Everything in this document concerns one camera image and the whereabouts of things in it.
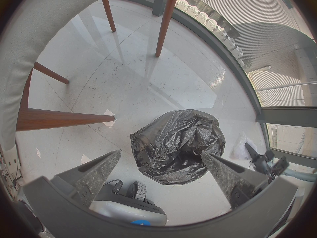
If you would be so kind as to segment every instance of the blue sticker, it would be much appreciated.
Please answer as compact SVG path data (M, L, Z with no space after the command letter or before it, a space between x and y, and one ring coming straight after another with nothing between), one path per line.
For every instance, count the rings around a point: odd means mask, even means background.
M151 223L149 223L149 221L147 221L147 220L135 220L135 221L132 221L131 224L141 225L141 226L150 226L151 225Z

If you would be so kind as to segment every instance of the crumpled black plastic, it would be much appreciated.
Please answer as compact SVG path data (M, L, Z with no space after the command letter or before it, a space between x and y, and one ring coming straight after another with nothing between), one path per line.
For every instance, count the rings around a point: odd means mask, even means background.
M165 113L130 137L139 171L165 185L202 177L208 169L201 153L221 156L225 147L218 120L194 109Z

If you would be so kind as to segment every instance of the white plastic bag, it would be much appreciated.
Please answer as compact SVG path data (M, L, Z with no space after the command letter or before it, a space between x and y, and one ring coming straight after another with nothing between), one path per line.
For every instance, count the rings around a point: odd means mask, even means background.
M256 145L244 132L242 132L242 135L237 139L229 158L233 160L251 160L250 153L245 147L245 143L248 143L257 152Z

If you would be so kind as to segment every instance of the gray upholstered seat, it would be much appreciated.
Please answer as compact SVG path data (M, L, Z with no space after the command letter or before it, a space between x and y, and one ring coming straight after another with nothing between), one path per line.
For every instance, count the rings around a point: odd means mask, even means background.
M33 0L0 40L0 144L9 150L25 82L40 53L74 16L97 0Z

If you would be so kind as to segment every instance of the white pipe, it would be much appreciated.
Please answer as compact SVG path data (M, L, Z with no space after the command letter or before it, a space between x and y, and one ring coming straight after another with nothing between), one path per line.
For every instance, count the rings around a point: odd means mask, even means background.
M306 83L296 83L296 84L290 84L290 85L266 87L266 88L255 89L255 91L259 92L259 91L265 91L265 90L271 90L271 89L279 89L279 88L296 86L296 85L312 85L312 84L317 84L317 81L311 81L311 82L306 82Z

